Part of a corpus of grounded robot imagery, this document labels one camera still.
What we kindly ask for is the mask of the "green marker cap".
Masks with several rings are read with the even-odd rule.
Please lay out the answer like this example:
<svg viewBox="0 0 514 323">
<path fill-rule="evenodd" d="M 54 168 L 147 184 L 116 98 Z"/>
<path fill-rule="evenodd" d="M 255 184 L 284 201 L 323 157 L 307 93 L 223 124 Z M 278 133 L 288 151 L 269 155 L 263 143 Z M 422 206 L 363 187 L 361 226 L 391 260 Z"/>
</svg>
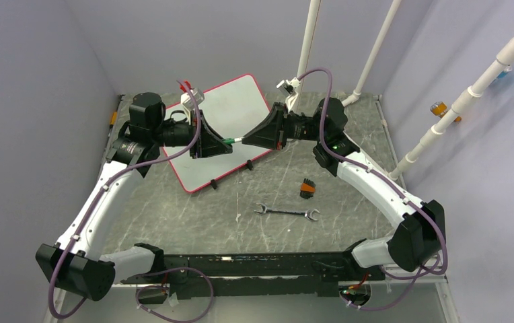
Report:
<svg viewBox="0 0 514 323">
<path fill-rule="evenodd" d="M 232 144 L 234 144 L 234 143 L 235 143 L 235 139 L 233 139 L 233 138 L 228 138 L 228 139 L 224 139 L 224 140 L 222 140 L 222 142 L 223 142 L 224 144 L 226 144 L 226 145 L 232 145 Z"/>
</svg>

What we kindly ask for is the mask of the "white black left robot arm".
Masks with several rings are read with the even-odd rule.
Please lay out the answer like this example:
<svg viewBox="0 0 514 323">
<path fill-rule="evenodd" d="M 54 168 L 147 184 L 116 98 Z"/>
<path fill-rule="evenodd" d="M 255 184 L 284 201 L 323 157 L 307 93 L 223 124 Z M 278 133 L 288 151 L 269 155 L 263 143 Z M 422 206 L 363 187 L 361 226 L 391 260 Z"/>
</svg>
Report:
<svg viewBox="0 0 514 323">
<path fill-rule="evenodd" d="M 176 156 L 213 157 L 233 148 L 206 122 L 200 107 L 204 97 L 195 89 L 181 97 L 183 120 L 166 116 L 161 96 L 137 94 L 129 106 L 129 118 L 106 153 L 106 161 L 89 198 L 69 228 L 52 244 L 42 244 L 36 262 L 50 284 L 84 300 L 101 300 L 111 286 L 135 275 L 147 282 L 165 273 L 163 251 L 139 244 L 123 252 L 104 254 L 106 236 L 122 206 L 146 177 L 150 167 L 163 161 L 164 147 Z"/>
</svg>

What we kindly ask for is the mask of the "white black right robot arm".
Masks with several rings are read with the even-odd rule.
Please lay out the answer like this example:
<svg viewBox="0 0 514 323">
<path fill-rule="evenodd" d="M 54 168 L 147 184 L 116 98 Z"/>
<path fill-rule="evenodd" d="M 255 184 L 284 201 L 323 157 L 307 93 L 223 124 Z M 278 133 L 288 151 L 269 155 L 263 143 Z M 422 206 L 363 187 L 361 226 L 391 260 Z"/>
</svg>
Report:
<svg viewBox="0 0 514 323">
<path fill-rule="evenodd" d="M 270 150 L 281 150 L 289 139 L 316 142 L 317 163 L 365 196 L 394 230 L 390 236 L 353 244 L 351 255 L 342 261 L 344 274 L 359 279 L 369 267 L 389 264 L 413 272 L 445 245 L 444 208 L 436 200 L 424 202 L 380 172 L 344 133 L 347 122 L 344 106 L 336 98 L 321 100 L 312 116 L 276 103 L 241 142 Z"/>
</svg>

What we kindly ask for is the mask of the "pink framed whiteboard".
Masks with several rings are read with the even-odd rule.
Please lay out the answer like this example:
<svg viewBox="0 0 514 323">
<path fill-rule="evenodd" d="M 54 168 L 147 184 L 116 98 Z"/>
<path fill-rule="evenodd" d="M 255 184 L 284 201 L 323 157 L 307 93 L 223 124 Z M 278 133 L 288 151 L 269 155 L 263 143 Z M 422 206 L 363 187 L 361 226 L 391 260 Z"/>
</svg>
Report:
<svg viewBox="0 0 514 323">
<path fill-rule="evenodd" d="M 209 126 L 224 138 L 244 136 L 270 112 L 255 77 L 249 73 L 206 90 L 200 108 Z M 169 164 L 182 188 L 193 193 L 268 152 L 261 147 L 236 143 L 231 154 L 193 159 L 185 153 Z"/>
</svg>

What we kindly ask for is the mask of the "black orange hex key set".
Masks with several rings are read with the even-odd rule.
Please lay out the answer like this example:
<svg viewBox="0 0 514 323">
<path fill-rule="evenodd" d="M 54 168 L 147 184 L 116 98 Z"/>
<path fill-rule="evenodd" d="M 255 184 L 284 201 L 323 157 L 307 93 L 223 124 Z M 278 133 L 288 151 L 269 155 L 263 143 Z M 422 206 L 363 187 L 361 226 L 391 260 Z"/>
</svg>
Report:
<svg viewBox="0 0 514 323">
<path fill-rule="evenodd" d="M 299 196 L 303 199 L 310 199 L 316 192 L 316 183 L 309 178 L 304 178 L 300 186 Z"/>
</svg>

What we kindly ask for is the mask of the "silver open-end wrench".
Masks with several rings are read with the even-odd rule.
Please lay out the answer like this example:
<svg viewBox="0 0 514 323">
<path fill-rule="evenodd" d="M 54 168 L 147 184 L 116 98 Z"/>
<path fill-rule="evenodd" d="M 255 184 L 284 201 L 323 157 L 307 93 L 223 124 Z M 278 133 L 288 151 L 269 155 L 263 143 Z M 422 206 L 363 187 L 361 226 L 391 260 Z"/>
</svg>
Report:
<svg viewBox="0 0 514 323">
<path fill-rule="evenodd" d="M 303 217 L 308 221 L 316 222 L 318 219 L 314 217 L 314 215 L 320 214 L 318 209 L 308 209 L 305 211 L 295 211 L 295 210 L 284 210 L 284 209 L 275 209 L 272 207 L 268 207 L 263 203 L 257 203 L 257 209 L 254 210 L 256 214 L 264 215 L 264 214 L 280 214 L 280 215 L 292 215 L 297 217 Z"/>
</svg>

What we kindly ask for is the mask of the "white PVC pipe frame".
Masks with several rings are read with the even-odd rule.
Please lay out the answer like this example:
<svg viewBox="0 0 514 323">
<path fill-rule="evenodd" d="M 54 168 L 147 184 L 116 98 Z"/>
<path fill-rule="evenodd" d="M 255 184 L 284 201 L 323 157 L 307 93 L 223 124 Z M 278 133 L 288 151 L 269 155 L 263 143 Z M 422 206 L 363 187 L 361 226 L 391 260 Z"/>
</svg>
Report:
<svg viewBox="0 0 514 323">
<path fill-rule="evenodd" d="M 407 1 L 322 1 L 307 62 L 332 72 L 335 92 L 380 94 L 403 55 Z"/>
</svg>

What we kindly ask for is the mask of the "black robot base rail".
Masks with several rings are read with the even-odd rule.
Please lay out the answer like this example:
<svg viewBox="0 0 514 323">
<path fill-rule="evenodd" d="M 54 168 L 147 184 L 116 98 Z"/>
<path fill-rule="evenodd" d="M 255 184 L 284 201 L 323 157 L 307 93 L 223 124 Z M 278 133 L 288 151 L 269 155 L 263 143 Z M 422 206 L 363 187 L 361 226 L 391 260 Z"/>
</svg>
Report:
<svg viewBox="0 0 514 323">
<path fill-rule="evenodd" d="M 362 268 L 351 253 L 291 252 L 257 254 L 166 254 L 152 275 L 137 274 L 123 282 L 162 285 L 178 299 L 299 295 L 336 297 L 349 285 L 366 287 L 382 281 L 378 266 Z"/>
</svg>

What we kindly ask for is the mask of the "orange wall fitting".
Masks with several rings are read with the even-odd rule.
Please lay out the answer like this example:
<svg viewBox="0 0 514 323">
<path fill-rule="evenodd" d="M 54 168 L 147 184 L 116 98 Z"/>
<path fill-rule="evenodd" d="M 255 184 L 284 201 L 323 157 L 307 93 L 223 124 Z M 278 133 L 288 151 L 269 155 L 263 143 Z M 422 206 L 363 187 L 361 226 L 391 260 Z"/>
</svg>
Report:
<svg viewBox="0 0 514 323">
<path fill-rule="evenodd" d="M 435 102 L 431 107 L 430 111 L 439 118 L 443 118 L 446 114 L 449 108 L 444 102 Z"/>
</svg>

